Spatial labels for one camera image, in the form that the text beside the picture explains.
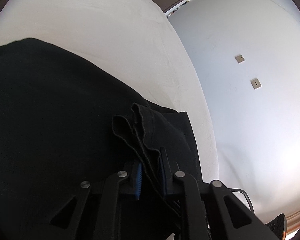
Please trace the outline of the upper beige wall socket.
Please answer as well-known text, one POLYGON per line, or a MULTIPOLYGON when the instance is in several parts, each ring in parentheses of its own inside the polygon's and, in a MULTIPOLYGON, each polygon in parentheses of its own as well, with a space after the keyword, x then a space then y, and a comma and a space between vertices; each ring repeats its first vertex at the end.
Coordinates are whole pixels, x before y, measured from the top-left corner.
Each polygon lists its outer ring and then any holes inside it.
POLYGON ((245 58, 242 55, 235 56, 235 59, 237 63, 243 63, 245 61, 245 58))

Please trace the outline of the beige wall socket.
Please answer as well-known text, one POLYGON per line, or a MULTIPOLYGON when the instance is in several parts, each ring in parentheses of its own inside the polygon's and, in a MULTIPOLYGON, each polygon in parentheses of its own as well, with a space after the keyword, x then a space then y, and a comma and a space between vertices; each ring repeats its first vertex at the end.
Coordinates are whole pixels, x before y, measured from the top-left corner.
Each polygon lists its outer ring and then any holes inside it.
POLYGON ((235 59, 237 63, 243 63, 245 61, 245 58, 242 55, 235 56, 235 59))
POLYGON ((252 80, 250 81, 250 83, 251 83, 253 89, 258 89, 258 88, 261 88, 261 87, 262 87, 262 85, 261 85, 261 83, 260 83, 260 81, 259 81, 258 78, 252 79, 252 80))

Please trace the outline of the black denim pants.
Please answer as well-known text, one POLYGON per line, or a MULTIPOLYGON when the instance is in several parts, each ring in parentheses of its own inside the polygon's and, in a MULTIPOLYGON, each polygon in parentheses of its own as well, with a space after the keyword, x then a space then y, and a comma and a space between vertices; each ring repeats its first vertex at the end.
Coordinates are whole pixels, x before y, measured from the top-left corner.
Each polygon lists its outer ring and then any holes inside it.
POLYGON ((27 38, 0 46, 0 239, 74 239, 89 189, 142 165, 123 239, 167 239, 161 148, 201 180, 188 115, 144 99, 67 50, 27 38))

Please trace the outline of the lower beige wall socket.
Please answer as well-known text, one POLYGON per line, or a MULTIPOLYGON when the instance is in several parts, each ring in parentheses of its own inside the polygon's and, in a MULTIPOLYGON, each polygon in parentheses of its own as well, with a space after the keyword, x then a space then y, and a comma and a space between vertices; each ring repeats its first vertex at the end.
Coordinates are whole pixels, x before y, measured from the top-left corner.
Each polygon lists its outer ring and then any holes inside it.
POLYGON ((260 81, 259 81, 258 78, 252 79, 252 80, 250 81, 250 83, 251 83, 253 89, 258 89, 258 88, 261 88, 261 87, 262 87, 262 85, 261 85, 261 83, 260 83, 260 81))

